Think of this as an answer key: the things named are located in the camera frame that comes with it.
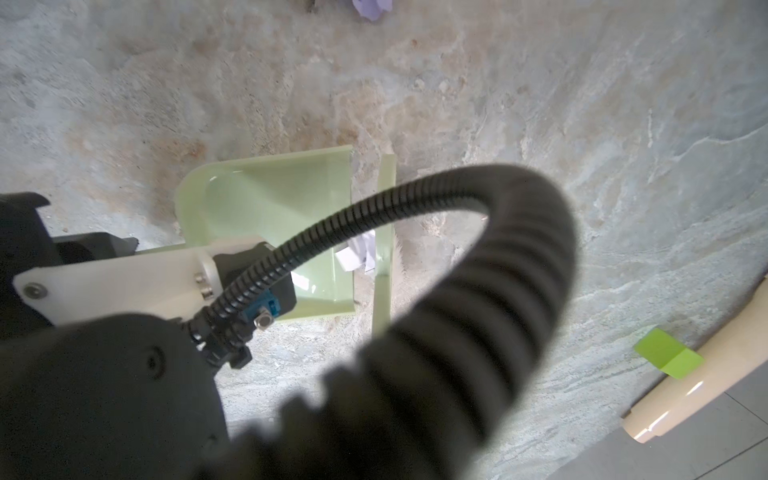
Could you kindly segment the white paper scrap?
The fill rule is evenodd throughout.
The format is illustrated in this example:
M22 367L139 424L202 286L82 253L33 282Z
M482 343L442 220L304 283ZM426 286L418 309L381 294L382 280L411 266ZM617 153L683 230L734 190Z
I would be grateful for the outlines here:
M375 232L368 231L348 240L334 251L334 257L345 272L372 274L376 267Z

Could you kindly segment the green white hand brush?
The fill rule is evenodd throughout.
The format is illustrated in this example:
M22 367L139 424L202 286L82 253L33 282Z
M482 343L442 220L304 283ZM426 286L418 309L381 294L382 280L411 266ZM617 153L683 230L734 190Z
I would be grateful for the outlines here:
M381 158L377 192L381 193L396 185L396 163L394 154ZM388 224L375 230L375 277L372 304L372 335L385 332L391 324L392 272L395 251L394 225Z

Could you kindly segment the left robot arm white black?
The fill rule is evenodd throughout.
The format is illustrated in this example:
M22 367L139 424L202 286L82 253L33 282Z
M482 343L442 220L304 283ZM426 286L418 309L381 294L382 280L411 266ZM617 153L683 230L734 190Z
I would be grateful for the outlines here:
M140 311L150 295L199 293L184 253L137 263L111 235L50 236L36 193L1 198L1 475L5 479L456 479L492 439L540 363L576 271L560 189L515 165L447 170L361 200L275 249L225 258L191 315ZM251 360L291 273L368 230L428 213L483 213L476 244L353 362L324 399L293 397L273 429L227 432L215 384Z

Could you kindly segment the light green dustpan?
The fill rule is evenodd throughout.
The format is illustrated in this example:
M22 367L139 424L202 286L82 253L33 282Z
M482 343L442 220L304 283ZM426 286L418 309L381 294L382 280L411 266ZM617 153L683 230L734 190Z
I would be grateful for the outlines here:
M176 189L174 210L188 245L260 236L277 247L351 205L349 145L205 164ZM353 274L326 251L292 274L297 305L281 320L351 315Z

